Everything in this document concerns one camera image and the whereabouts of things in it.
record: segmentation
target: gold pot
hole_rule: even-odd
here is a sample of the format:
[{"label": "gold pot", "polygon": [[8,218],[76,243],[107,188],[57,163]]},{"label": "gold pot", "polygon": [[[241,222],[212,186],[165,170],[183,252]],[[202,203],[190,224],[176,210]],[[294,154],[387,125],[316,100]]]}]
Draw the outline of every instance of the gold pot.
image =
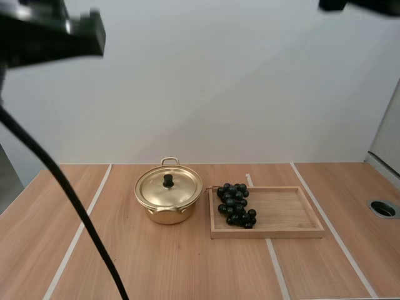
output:
[{"label": "gold pot", "polygon": [[[176,164],[164,164],[170,160]],[[159,167],[139,178],[135,196],[151,220],[176,224],[191,216],[202,188],[203,183],[196,172],[181,166],[175,157],[166,157]]]}]

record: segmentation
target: circular hole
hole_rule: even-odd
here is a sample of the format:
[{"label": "circular hole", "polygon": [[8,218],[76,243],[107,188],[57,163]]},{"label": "circular hole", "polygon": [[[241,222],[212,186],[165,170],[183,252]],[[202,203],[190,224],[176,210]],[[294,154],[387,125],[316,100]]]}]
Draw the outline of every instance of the circular hole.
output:
[{"label": "circular hole", "polygon": [[381,214],[382,216],[385,216],[385,217],[393,217],[396,214],[396,212],[394,211],[394,209],[391,206],[389,206],[383,202],[374,201],[371,203],[371,207],[378,214]]}]

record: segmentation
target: lid knob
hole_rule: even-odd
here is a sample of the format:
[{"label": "lid knob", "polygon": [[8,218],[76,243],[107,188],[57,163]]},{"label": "lid knob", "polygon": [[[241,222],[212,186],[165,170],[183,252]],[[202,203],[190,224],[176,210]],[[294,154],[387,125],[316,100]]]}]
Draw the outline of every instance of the lid knob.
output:
[{"label": "lid knob", "polygon": [[174,186],[173,176],[171,174],[164,175],[164,183],[162,184],[165,188],[171,188]]}]

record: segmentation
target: pot handle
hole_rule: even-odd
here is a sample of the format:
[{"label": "pot handle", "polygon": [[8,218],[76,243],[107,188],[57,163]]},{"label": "pot handle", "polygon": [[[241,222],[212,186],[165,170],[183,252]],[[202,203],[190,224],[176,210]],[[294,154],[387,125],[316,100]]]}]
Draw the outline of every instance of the pot handle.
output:
[{"label": "pot handle", "polygon": [[176,157],[165,157],[161,160],[161,166],[163,166],[166,161],[176,161],[176,164],[180,164]]},{"label": "pot handle", "polygon": [[157,213],[161,213],[162,211],[179,211],[179,209],[175,206],[171,207],[157,207],[155,210],[148,209],[149,213],[155,216]]}]

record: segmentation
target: wooden table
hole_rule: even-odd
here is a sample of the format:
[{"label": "wooden table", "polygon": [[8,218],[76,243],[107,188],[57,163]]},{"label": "wooden table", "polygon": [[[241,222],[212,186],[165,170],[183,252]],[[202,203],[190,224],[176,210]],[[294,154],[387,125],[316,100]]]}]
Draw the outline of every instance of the wooden table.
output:
[{"label": "wooden table", "polygon": [[[366,206],[369,199],[400,205],[400,192],[370,165],[190,166],[204,187],[247,183],[247,174],[255,186],[302,186],[326,237],[267,241],[211,240],[207,194],[187,221],[151,222],[134,185],[152,167],[62,166],[131,299],[400,297],[400,219],[381,219]],[[41,171],[0,216],[0,299],[119,299],[80,224]]]}]

